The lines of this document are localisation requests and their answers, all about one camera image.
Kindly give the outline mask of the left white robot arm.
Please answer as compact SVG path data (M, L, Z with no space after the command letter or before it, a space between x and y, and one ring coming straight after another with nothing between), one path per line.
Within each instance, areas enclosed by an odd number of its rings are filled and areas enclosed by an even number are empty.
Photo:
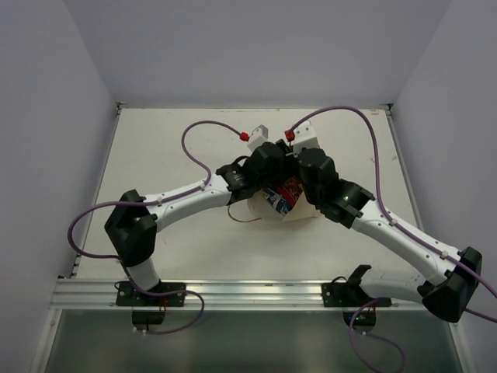
M253 197L284 174L287 153L283 141L267 141L242 164L234 161L222 166L208 180L168 193L141 196L129 190L123 194L104 229L130 281L140 290L156 290L161 282L152 261L156 235L194 214Z

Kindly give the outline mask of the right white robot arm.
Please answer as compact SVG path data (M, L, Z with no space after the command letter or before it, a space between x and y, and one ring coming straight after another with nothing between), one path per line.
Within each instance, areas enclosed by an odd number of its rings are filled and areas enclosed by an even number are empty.
M296 157L308 202L328 220L363 234L409 263L415 274L359 265L346 281L324 284L336 305L363 305L375 298L416 302L446 322L458 322L475 293L482 255L457 249L403 221L380 205L371 192L339 177L334 161L320 148Z

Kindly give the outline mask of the brown paper bag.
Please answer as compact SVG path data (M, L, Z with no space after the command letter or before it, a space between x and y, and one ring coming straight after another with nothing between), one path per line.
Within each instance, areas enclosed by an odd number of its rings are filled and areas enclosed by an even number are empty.
M304 192L298 194L296 200L291 200L274 190L262 189L247 200L247 207L252 215L250 218L236 218L231 205L227 208L228 217L245 224L256 221L287 223L321 217L321 213L308 203Z

